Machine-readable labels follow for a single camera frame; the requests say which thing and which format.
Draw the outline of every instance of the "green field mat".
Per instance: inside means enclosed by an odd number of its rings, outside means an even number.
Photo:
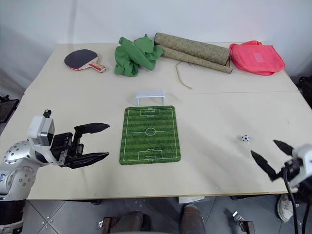
[[[126,108],[119,159],[121,165],[177,162],[180,159],[173,106]]]

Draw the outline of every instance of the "floor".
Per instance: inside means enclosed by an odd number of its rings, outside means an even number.
[[[293,220],[283,223],[276,216],[278,195],[232,200],[228,196],[207,197],[195,204],[204,218],[208,234],[243,233],[233,222],[231,213],[238,211],[246,220],[254,222],[256,234],[293,234]],[[176,197],[110,199],[99,205],[89,202],[59,200],[28,200],[24,213],[23,234],[100,234],[97,221],[105,216],[121,217],[129,211],[141,210],[152,219],[153,231],[179,233],[181,205]],[[301,224],[305,206],[298,209]],[[312,234],[312,214],[308,234]]]

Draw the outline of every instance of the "wall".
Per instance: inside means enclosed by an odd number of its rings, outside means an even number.
[[[21,96],[57,43],[168,33],[272,44],[294,78],[312,73],[310,0],[0,0],[0,93]]]

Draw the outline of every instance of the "rolled mat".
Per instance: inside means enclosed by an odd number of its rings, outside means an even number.
[[[204,67],[209,67],[209,68],[212,68],[212,69],[215,69],[215,70],[218,70],[218,71],[221,71],[221,72],[225,72],[225,73],[231,73],[232,72],[232,68],[230,67],[230,63],[229,63],[228,60],[227,60],[226,65],[223,66],[223,65],[217,64],[215,62],[210,62],[208,60],[204,60],[204,59],[192,56],[192,55],[188,55],[188,54],[182,53],[182,52],[177,51],[177,50],[173,50],[173,49],[167,48],[167,47],[162,46],[162,45],[159,45],[159,46],[164,51],[164,53],[162,55],[164,57],[177,59],[177,60],[180,60],[180,61],[185,61],[185,62],[201,65],[201,66],[204,66]]]
[[[155,44],[220,65],[226,65],[230,57],[230,49],[228,48],[179,38],[164,33],[156,33],[154,42]]]

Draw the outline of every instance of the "small soccer ball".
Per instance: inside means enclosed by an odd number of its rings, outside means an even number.
[[[242,136],[243,141],[250,141],[250,137],[248,135]]]

